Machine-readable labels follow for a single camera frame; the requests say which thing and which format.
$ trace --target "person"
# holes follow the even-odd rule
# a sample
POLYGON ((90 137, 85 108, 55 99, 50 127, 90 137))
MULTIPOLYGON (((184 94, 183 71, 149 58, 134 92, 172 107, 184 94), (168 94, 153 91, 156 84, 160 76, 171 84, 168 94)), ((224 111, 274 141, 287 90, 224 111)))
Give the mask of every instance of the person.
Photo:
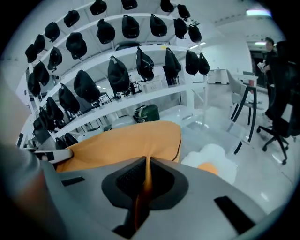
MULTIPOLYGON (((274 49, 274 41, 273 41, 272 38, 267 37, 265 39, 265 42, 266 42, 266 49, 268 50, 268 53, 267 53, 267 56, 266 56, 266 59, 265 59, 265 67, 263 68, 263 72, 265 73, 265 78, 266 78, 266 82, 267 82, 268 97, 269 97, 269 100, 270 100, 271 91, 272 91, 271 85, 274 83, 272 73, 271 73, 271 69, 270 69, 270 61, 271 61, 271 58, 273 56, 276 56, 276 52, 275 52, 275 49, 274 49)), ((270 122, 271 119, 272 119, 272 116, 271 116, 271 113, 270 113, 269 109, 265 113, 263 113, 262 116, 268 122, 270 122)))

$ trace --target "white curved shelf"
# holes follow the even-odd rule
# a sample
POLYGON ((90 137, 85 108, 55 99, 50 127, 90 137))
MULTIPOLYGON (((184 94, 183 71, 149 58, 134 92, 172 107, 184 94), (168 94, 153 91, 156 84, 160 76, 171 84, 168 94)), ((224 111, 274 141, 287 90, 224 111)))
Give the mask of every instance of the white curved shelf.
MULTIPOLYGON (((90 6, 92 6, 93 4, 94 4, 94 1, 93 1, 93 2, 89 2, 89 3, 87 3, 87 4, 84 4, 84 5, 82 5, 82 6, 78 7, 78 8, 76 8, 75 10, 76 10, 77 12, 80 12, 81 10, 86 10, 86 9, 90 8, 90 6)), ((64 20, 64 17, 65 17, 65 16, 62 16, 60 19, 56 20, 55 22, 56 22, 56 23, 60 23, 61 21, 64 20)))
MULTIPOLYGON (((151 14, 148 14, 148 13, 131 13, 131 14, 127 14, 127 15, 131 16, 131 17, 134 17, 135 19, 137 19, 137 18, 150 18, 151 17, 151 14)), ((123 16, 124 16, 124 14, 109 16, 109 17, 104 18, 104 21, 106 21, 106 22, 113 22, 115 20, 121 20, 123 18, 123 16)), ((168 21, 173 21, 175 19, 172 16, 165 16, 165 15, 155 15, 155 16, 161 18, 162 20, 168 20, 168 21)), ((93 21, 91 23, 88 23, 88 24, 86 24, 86 25, 84 25, 84 26, 82 26, 82 27, 80 27, 80 28, 72 31, 71 33, 74 33, 74 32, 83 32, 83 31, 88 30, 88 29, 90 29, 92 27, 95 27, 95 26, 97 26, 98 21, 99 20, 96 20, 96 21, 93 21)), ((64 38, 62 38, 60 41, 58 41, 56 44, 54 44, 53 47, 59 48, 59 46, 61 46, 63 43, 65 43, 67 41, 67 38, 70 36, 70 34, 66 35, 64 38)), ((42 56, 42 58, 40 59, 40 61, 44 61, 50 55, 51 49, 49 49, 46 52, 46 54, 44 56, 42 56)))
POLYGON ((187 91, 191 89, 198 89, 201 87, 204 87, 205 83, 189 83, 189 84, 183 84, 180 86, 173 86, 168 88, 162 88, 160 90, 157 90, 155 92, 151 93, 139 93, 136 95, 132 95, 126 98, 123 98, 119 101, 114 101, 112 103, 106 104, 98 109, 92 110, 84 115, 79 116, 69 124, 67 124, 65 127, 63 127, 60 131, 55 133, 53 135, 54 138, 56 137, 62 137, 64 134, 71 132, 75 130, 76 128, 81 127, 82 125, 92 122, 93 120, 96 120, 100 117, 106 116, 108 114, 117 112, 121 109, 143 103, 155 98, 160 98, 163 96, 167 96, 173 93, 178 93, 182 91, 187 91))
MULTIPOLYGON (((187 47, 180 47, 180 46, 171 46, 171 45, 147 45, 147 46, 141 46, 140 49, 146 53, 146 52, 157 52, 157 51, 165 51, 166 48, 169 47, 173 52, 186 52, 188 50, 187 47)), ((60 83, 66 85, 71 80, 75 79, 77 72, 79 70, 87 71, 97 65, 103 64, 105 62, 108 62, 110 60, 111 56, 114 56, 116 58, 120 58, 122 56, 126 55, 134 55, 136 54, 137 47, 131 47, 127 49, 123 49, 116 52, 108 52, 106 54, 101 54, 99 56, 96 56, 94 58, 90 58, 86 61, 84 61, 82 64, 78 65, 76 68, 73 69, 72 72, 67 74, 60 83)), ((40 102, 40 107, 43 107, 46 104, 47 98, 52 97, 58 90, 60 89, 60 84, 57 84, 53 89, 51 89, 48 94, 45 96, 45 98, 40 102)))

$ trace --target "black slot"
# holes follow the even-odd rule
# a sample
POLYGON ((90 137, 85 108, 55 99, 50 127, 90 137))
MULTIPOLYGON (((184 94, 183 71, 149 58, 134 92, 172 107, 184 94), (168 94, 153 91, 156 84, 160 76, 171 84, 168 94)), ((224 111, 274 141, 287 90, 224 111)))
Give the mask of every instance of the black slot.
POLYGON ((23 134, 23 133, 20 133, 20 135, 19 135, 19 140, 18 140, 18 143, 17 143, 17 146, 18 146, 18 147, 20 147, 23 137, 24 137, 24 134, 23 134))
POLYGON ((61 183, 62 183, 62 185, 64 185, 66 187, 66 186, 73 185, 73 184, 76 184, 76 183, 82 182, 82 181, 85 181, 85 179, 83 177, 76 177, 76 178, 62 180, 61 183))
POLYGON ((254 222, 229 199, 229 197, 218 197, 214 199, 214 201, 238 234, 248 231, 255 225, 254 222))

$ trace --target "green bag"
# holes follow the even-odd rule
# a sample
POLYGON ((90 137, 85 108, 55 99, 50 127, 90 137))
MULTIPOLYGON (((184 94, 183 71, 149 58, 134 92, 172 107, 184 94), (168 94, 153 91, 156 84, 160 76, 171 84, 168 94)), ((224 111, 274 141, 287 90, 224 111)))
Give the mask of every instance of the green bag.
POLYGON ((158 107, 155 104, 143 105, 135 110, 134 119, 137 123, 159 120, 158 107))

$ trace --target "office chair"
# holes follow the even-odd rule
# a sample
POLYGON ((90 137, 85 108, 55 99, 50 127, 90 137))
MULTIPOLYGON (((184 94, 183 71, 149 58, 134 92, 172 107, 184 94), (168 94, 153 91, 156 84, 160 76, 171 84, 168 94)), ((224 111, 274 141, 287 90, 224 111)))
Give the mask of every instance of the office chair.
POLYGON ((273 57, 270 61, 274 87, 269 99, 270 118, 273 120, 272 129, 259 126, 257 132, 262 130, 270 133, 273 137, 262 147, 267 151, 267 146, 273 141, 278 141, 284 154, 282 165, 286 164, 288 142, 285 138, 300 134, 300 84, 297 65, 285 58, 273 57))

